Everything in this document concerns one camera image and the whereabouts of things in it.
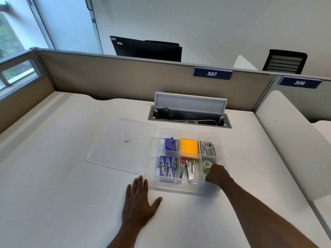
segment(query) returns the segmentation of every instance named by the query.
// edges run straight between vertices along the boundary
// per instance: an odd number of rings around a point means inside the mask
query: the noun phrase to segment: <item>blue sign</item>
[[[319,86],[321,82],[322,82],[321,80],[316,80],[316,79],[283,77],[282,80],[280,80],[280,82],[278,83],[278,85],[315,89],[317,88],[317,86]]]
[[[215,78],[215,79],[224,79],[230,80],[232,75],[231,70],[222,70],[222,69],[205,69],[195,67],[193,76],[195,77],[207,77],[207,78]]]

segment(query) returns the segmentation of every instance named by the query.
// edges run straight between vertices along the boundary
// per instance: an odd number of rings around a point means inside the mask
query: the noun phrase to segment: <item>hand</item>
[[[213,164],[206,176],[206,182],[210,182],[224,188],[229,182],[233,181],[223,165]]]
[[[135,178],[133,181],[132,191],[129,184],[126,188],[126,199],[122,211],[122,225],[130,226],[140,230],[154,216],[158,209],[162,197],[158,197],[152,206],[148,203],[148,182],[143,177]]]

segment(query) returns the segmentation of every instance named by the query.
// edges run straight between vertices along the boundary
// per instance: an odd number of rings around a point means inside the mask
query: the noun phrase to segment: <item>yellow sticky notes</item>
[[[180,152],[198,154],[198,142],[189,139],[180,139]],[[186,157],[195,158],[197,155],[185,155]]]

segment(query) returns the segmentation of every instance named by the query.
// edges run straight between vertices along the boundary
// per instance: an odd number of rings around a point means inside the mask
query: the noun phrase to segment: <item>black monitor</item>
[[[179,44],[140,41],[117,36],[110,36],[110,39],[117,55],[174,62],[180,62],[182,58],[182,47]]]

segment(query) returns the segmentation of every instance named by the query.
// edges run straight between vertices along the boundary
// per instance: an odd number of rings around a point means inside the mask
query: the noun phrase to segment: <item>purple staple remover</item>
[[[174,151],[177,150],[176,149],[176,140],[173,139],[173,137],[165,139],[165,149],[166,150],[174,150]]]

